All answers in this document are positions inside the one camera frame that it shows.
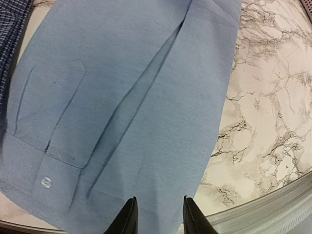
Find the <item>folded blue checked shirt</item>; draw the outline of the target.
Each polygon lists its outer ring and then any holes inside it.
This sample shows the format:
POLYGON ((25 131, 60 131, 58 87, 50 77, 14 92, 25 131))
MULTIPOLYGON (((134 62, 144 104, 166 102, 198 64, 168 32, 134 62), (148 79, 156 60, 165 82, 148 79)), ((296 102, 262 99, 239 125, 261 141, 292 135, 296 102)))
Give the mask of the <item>folded blue checked shirt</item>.
POLYGON ((32 0, 0 1, 0 115, 13 55, 28 18, 32 0))

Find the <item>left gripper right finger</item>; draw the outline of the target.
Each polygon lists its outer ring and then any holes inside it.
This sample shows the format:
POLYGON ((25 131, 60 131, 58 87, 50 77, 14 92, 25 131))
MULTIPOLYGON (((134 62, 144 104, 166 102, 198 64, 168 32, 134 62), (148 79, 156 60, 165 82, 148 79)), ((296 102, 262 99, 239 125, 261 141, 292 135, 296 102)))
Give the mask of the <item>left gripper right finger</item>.
POLYGON ((183 227, 185 234, 217 234, 191 197, 183 200, 183 227))

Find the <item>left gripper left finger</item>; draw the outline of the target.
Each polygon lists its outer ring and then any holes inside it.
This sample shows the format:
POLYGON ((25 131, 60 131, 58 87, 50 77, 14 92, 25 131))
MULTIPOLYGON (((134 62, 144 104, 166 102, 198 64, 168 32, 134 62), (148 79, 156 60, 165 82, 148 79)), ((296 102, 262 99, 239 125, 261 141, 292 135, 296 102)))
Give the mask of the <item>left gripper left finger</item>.
POLYGON ((138 233, 138 205, 134 196, 127 200, 118 215, 108 228, 109 234, 138 233))

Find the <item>light blue long sleeve shirt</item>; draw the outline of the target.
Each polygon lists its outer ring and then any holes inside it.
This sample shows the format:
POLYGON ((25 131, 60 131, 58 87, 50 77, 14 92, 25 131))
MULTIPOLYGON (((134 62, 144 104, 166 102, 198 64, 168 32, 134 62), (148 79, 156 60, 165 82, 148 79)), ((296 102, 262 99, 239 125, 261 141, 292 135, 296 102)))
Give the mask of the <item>light blue long sleeve shirt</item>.
POLYGON ((239 0, 58 0, 12 77, 0 190, 70 234, 174 234, 218 136, 239 0))

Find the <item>front aluminium rail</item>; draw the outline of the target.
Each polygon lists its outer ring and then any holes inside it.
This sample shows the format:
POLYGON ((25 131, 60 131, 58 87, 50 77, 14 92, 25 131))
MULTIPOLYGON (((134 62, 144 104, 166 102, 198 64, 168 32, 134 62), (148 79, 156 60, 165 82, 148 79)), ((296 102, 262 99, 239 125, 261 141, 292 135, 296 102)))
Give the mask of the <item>front aluminium rail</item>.
POLYGON ((286 234, 312 214, 312 174, 207 219, 220 234, 286 234))

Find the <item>white plastic basket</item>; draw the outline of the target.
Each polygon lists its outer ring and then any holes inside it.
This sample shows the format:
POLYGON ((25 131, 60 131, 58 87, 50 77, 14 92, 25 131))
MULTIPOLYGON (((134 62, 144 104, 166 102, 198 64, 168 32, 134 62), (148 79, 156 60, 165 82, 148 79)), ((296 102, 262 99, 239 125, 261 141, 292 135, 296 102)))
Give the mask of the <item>white plastic basket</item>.
POLYGON ((312 0, 300 0, 309 17, 312 16, 312 0))

